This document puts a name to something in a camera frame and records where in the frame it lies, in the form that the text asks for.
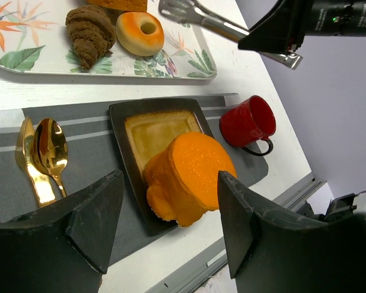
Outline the round orange bun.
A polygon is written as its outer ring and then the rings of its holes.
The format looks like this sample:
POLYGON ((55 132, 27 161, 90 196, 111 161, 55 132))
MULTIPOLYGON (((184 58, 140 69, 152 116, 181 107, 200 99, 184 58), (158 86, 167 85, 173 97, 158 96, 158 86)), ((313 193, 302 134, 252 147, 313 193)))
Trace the round orange bun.
POLYGON ((189 227, 219 208, 220 171, 237 174, 219 142, 201 132, 181 134, 147 163, 147 202, 158 218, 189 227))

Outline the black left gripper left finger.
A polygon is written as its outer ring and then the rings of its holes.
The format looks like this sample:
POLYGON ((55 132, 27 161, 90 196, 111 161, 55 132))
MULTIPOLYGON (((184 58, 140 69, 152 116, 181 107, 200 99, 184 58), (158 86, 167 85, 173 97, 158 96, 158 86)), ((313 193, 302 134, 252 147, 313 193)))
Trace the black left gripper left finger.
POLYGON ((36 211, 0 223, 0 292, 98 292, 123 203, 115 170, 36 211))

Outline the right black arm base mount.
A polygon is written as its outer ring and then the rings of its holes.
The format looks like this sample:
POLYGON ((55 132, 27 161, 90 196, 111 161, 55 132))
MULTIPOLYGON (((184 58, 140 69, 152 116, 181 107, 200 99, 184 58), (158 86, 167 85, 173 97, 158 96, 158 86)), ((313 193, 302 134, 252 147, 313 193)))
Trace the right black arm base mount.
POLYGON ((296 211, 296 213, 320 222, 330 223, 353 214, 357 209, 357 205, 354 204, 354 200, 362 194, 366 194, 366 190, 359 192, 358 194, 352 193, 331 200, 324 214, 314 214, 312 206, 306 201, 302 207, 296 211))

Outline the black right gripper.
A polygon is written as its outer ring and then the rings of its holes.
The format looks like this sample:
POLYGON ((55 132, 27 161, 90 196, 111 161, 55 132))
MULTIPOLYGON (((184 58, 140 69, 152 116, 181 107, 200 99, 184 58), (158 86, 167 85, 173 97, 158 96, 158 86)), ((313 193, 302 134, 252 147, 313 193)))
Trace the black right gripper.
POLYGON ((366 1, 277 1, 238 48, 286 54, 300 48, 306 35, 366 37, 366 1))

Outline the silver metal tongs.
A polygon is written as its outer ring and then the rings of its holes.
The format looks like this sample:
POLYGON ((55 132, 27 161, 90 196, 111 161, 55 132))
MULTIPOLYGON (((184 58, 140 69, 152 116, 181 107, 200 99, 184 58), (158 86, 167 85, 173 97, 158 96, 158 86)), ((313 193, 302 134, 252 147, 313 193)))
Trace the silver metal tongs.
POLYGON ((198 1, 161 0, 159 13, 175 23, 194 24, 238 43, 249 30, 204 7, 198 1))

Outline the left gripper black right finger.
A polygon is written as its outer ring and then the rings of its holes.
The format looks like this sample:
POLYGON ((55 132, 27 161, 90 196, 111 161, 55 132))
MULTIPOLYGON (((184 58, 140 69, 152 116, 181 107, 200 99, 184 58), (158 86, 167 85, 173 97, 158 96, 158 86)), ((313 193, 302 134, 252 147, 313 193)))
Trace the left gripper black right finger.
POLYGON ((325 223, 257 193, 245 203, 260 238, 237 275, 229 267, 239 292, 366 292, 366 213, 325 223))

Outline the orange ring bagel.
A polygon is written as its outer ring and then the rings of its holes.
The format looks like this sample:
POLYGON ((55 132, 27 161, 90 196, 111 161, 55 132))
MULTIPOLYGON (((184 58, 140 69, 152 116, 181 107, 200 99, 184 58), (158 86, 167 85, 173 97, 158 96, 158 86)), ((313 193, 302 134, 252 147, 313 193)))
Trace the orange ring bagel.
POLYGON ((124 12, 117 18, 116 35, 129 53, 149 57, 164 46, 165 36, 160 21, 147 12, 124 12))

